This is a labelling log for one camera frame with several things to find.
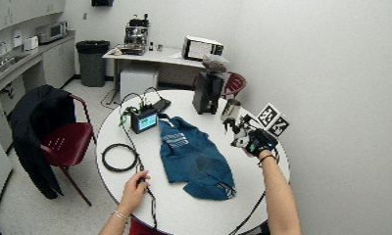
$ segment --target gloved hand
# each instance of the gloved hand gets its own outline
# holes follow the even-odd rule
[[[259,128],[248,132],[248,143],[244,150],[259,158],[261,151],[272,151],[277,144],[277,139],[264,129]]]

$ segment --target black trash can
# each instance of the black trash can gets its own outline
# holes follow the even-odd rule
[[[108,51],[108,45],[108,41],[76,43],[82,84],[86,86],[104,86],[106,60],[102,56]]]

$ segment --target round white table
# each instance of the round white table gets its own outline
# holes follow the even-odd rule
[[[140,134],[130,129],[130,117],[126,127],[136,146],[138,153],[143,160],[146,169],[152,179],[151,190],[158,199],[158,222],[159,230],[170,234],[229,234],[236,226],[249,215],[253,206],[264,192],[263,171],[257,166],[257,159],[248,158],[241,149],[229,145],[233,140],[233,133],[226,128],[222,121],[222,113],[227,100],[220,99],[219,110],[215,115],[206,113],[198,115],[192,105],[194,92],[183,90],[166,90],[160,95],[171,101],[171,106],[164,111],[171,118],[182,117],[192,125],[210,134],[211,141],[216,144],[222,154],[228,160],[232,171],[236,196],[226,201],[202,200],[194,198],[183,190],[186,182],[168,183],[164,165],[160,157],[160,128],[156,126]],[[147,94],[147,100],[154,104],[159,100],[156,92]],[[139,107],[140,99],[135,97],[122,105],[122,110],[128,106]],[[239,114],[248,114],[240,109]],[[112,172],[106,169],[102,163],[102,153],[111,144],[123,143],[131,145],[122,127],[119,127],[119,107],[106,118],[98,134],[98,170],[106,185],[107,191],[119,203],[123,194],[124,183],[135,174],[135,169],[124,172]],[[291,179],[289,162],[281,144],[277,145],[280,153],[280,168],[287,180]],[[132,164],[134,155],[123,148],[114,148],[107,152],[106,159],[110,165],[124,168]],[[154,226],[152,198],[144,196],[140,207],[134,211],[134,216]],[[259,206],[255,214],[239,230],[247,232],[257,227],[268,219],[265,203]]]

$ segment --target red chair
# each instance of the red chair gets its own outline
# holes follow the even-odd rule
[[[74,122],[54,129],[44,137],[40,143],[40,149],[51,165],[58,166],[66,174],[71,184],[79,192],[82,198],[90,206],[91,201],[82,192],[75,180],[68,173],[68,167],[82,162],[84,154],[88,150],[91,140],[96,138],[94,134],[94,127],[91,124],[88,108],[84,100],[75,95],[70,95],[78,100],[84,108],[88,122]]]
[[[134,217],[131,217],[130,235],[164,235],[162,232],[155,231],[154,228],[143,224]]]
[[[194,91],[196,89],[196,81],[198,81],[199,74],[195,76],[194,84],[191,90]],[[237,93],[241,91],[241,89],[247,85],[245,78],[236,72],[229,72],[229,78],[228,82],[224,87],[224,93],[222,94],[222,97],[226,99],[228,95],[233,95],[233,98],[236,97]]]

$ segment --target small table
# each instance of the small table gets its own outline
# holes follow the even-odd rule
[[[150,171],[152,179],[150,180],[151,189],[158,199],[158,222],[159,230],[171,234],[229,234],[236,226],[243,222],[251,213],[253,206],[264,192],[263,171],[257,166],[257,159],[248,158],[244,152],[229,145],[233,139],[233,133],[229,130],[226,133],[226,128],[222,121],[222,112],[227,100],[220,99],[219,111],[215,115],[198,115],[192,105],[194,92],[183,90],[160,91],[160,95],[171,101],[171,106],[166,113],[171,118],[175,116],[183,117],[191,124],[210,134],[210,139],[218,145],[218,148],[228,160],[228,165],[232,171],[236,196],[226,201],[202,200],[188,195],[183,187],[187,183],[168,183],[164,173],[164,165],[160,157],[160,128],[156,126],[140,134],[130,131],[132,141],[135,143],[140,158],[146,169]],[[156,92],[147,94],[147,99],[156,103],[159,96]],[[140,99],[136,97],[128,100],[122,105],[122,110],[126,107],[138,107]],[[248,114],[245,109],[240,109],[241,116]],[[98,170],[106,185],[106,189],[119,203],[123,194],[124,183],[134,175],[135,170],[126,172],[108,171],[102,163],[100,153],[106,147],[115,143],[128,142],[127,135],[118,126],[119,124],[119,107],[106,118],[98,134]],[[280,168],[284,176],[289,181],[289,163],[285,150],[281,144],[277,145],[280,153]],[[131,165],[134,156],[124,149],[114,149],[107,153],[108,163],[115,167],[127,167]],[[152,199],[150,195],[144,196],[140,207],[134,211],[134,216],[147,223],[154,225],[152,219]],[[265,204],[260,205],[251,219],[239,230],[240,233],[256,228],[268,219]]]
[[[119,91],[119,80],[120,80],[120,61],[139,61],[139,62],[155,62],[163,64],[172,64],[179,66],[187,66],[194,68],[203,69],[204,66],[199,61],[190,61],[182,58],[182,51],[175,48],[163,47],[162,51],[147,51],[143,56],[136,55],[111,55],[112,50],[110,50],[104,55],[103,58],[114,59],[114,89],[116,92]],[[114,101],[114,97],[116,92],[112,95],[111,100],[107,104],[111,104]]]

